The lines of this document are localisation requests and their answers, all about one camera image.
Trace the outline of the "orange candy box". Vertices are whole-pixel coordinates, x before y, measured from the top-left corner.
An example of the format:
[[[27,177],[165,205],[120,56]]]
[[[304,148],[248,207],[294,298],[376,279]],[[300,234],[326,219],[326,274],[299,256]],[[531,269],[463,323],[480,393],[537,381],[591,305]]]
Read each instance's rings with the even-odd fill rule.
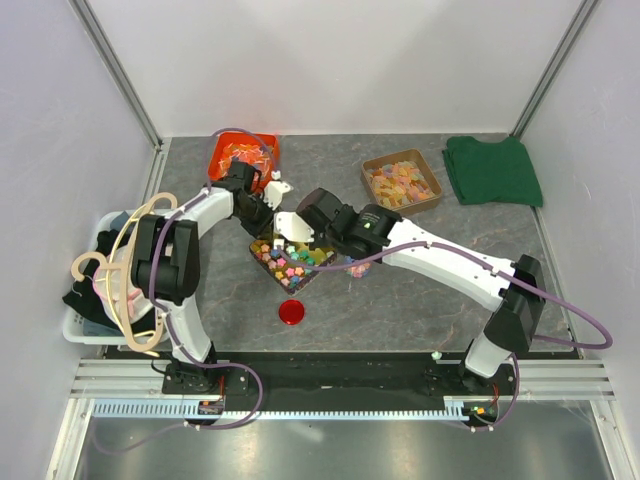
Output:
[[[272,179],[280,157],[279,141],[275,135],[258,133],[256,138],[242,132],[222,133],[214,147],[208,166],[212,181],[221,180],[233,160],[252,165],[260,173],[260,180],[254,186],[263,188]]]

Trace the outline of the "clear glass jar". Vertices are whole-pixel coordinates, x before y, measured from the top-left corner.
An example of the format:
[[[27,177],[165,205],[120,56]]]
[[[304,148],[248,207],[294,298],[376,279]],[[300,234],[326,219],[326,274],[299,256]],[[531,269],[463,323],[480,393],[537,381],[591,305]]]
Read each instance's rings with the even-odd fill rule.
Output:
[[[365,277],[371,268],[370,263],[355,265],[356,260],[351,257],[346,257],[345,262],[350,265],[350,267],[346,269],[346,273],[352,278],[360,279]]]

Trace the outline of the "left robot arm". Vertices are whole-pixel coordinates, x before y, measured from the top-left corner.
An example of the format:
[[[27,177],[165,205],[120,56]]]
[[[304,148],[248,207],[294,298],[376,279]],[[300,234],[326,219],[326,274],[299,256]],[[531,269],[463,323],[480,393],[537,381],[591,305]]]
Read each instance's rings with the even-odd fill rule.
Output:
[[[259,171],[235,161],[225,177],[165,214],[145,214],[137,225],[130,278],[167,328],[175,360],[189,364],[185,382],[208,393],[219,382],[213,343],[195,300],[201,274],[200,238],[235,218],[253,238],[272,232],[274,208],[257,191]]]

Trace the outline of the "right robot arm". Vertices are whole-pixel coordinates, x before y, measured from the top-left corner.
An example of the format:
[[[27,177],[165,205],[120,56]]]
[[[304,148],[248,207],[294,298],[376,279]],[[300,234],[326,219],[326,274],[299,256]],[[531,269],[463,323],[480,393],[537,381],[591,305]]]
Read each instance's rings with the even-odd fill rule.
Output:
[[[528,255],[517,261],[488,256],[433,235],[385,207],[357,211],[318,188],[294,215],[304,239],[335,249],[354,261],[376,261],[435,280],[477,302],[491,314],[472,340],[458,381],[477,394],[489,387],[499,367],[514,353],[529,350],[546,304],[541,264]]]

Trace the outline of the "star candy tin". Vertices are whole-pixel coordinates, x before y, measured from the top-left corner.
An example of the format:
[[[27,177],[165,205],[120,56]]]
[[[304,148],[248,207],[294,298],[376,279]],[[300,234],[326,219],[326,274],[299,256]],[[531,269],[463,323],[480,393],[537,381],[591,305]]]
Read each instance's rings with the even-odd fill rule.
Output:
[[[268,276],[289,295],[296,294],[318,275],[312,266],[329,266],[337,257],[329,248],[311,249],[305,243],[285,242],[284,251],[291,259],[289,261],[266,240],[254,240],[249,251]]]

